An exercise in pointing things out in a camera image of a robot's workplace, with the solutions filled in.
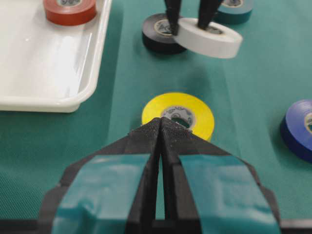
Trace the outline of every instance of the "plastic tray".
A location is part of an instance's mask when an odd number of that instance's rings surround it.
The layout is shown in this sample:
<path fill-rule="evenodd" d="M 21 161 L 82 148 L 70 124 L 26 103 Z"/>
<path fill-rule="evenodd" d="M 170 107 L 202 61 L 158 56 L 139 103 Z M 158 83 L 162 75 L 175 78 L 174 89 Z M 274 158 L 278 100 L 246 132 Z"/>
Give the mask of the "plastic tray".
<path fill-rule="evenodd" d="M 87 24 L 60 26 L 42 0 L 1 0 L 0 110 L 73 112 L 94 92 L 112 0 Z"/>

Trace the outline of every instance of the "green mat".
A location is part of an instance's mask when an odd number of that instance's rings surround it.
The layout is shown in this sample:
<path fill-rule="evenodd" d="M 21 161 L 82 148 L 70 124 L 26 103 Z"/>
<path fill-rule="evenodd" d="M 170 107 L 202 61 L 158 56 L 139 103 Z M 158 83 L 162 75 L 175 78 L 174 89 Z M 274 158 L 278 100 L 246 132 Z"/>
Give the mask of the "green mat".
<path fill-rule="evenodd" d="M 311 98 L 310 0 L 255 0 L 238 56 L 190 51 L 163 56 L 145 49 L 141 26 L 164 12 L 161 0 L 114 0 L 97 90 L 73 114 L 0 112 L 0 218 L 36 218 L 41 200 L 65 167 L 140 125 L 144 105 L 179 91 L 207 103 L 212 143 L 254 165 L 278 199 L 282 218 L 312 218 L 312 165 L 283 144 L 287 108 Z M 183 1 L 196 17 L 199 1 Z M 157 202 L 163 217 L 163 199 Z"/>

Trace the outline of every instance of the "tape core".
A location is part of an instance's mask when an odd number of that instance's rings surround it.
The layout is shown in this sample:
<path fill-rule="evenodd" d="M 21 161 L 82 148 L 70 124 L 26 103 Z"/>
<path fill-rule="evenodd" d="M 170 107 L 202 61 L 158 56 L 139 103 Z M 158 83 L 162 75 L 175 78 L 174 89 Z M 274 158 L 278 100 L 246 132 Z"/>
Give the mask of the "tape core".
<path fill-rule="evenodd" d="M 58 5 L 62 7 L 72 7 L 78 6 L 83 2 L 83 0 L 57 0 Z"/>
<path fill-rule="evenodd" d="M 154 29 L 158 34 L 171 37 L 172 31 L 167 19 L 161 19 L 154 24 Z"/>
<path fill-rule="evenodd" d="M 222 2 L 222 5 L 226 7 L 236 8 L 236 7 L 240 7 L 241 5 L 243 5 L 243 3 L 244 3 L 244 0 L 224 0 Z"/>
<path fill-rule="evenodd" d="M 170 106 L 161 113 L 161 117 L 167 117 L 188 129 L 192 129 L 196 122 L 193 112 L 184 106 Z"/>
<path fill-rule="evenodd" d="M 308 113 L 304 118 L 304 126 L 310 134 L 312 134 L 312 112 Z"/>

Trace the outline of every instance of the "electrical tape roll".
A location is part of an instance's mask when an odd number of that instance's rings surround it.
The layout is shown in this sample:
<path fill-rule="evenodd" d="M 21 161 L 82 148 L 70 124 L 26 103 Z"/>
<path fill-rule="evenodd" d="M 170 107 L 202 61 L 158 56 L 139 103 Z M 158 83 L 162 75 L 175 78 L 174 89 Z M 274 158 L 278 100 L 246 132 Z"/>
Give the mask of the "electrical tape roll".
<path fill-rule="evenodd" d="M 166 14 L 152 15 L 144 21 L 142 40 L 147 49 L 157 53 L 178 54 L 186 50 L 173 39 Z"/>
<path fill-rule="evenodd" d="M 142 124 L 155 117 L 167 117 L 193 132 L 211 140 L 215 119 L 210 108 L 200 99 L 183 93 L 166 93 L 153 98 L 142 112 Z"/>
<path fill-rule="evenodd" d="M 236 31 L 221 24 L 211 22 L 207 30 L 197 26 L 198 19 L 180 18 L 175 41 L 196 53 L 221 59 L 236 56 L 243 41 Z"/>
<path fill-rule="evenodd" d="M 253 6 L 253 0 L 224 0 L 214 20 L 227 24 L 244 23 L 249 20 Z"/>
<path fill-rule="evenodd" d="M 43 0 L 49 21 L 65 26 L 84 24 L 97 14 L 96 0 Z"/>
<path fill-rule="evenodd" d="M 312 100 L 294 103 L 286 112 L 280 132 L 296 156 L 312 163 Z"/>

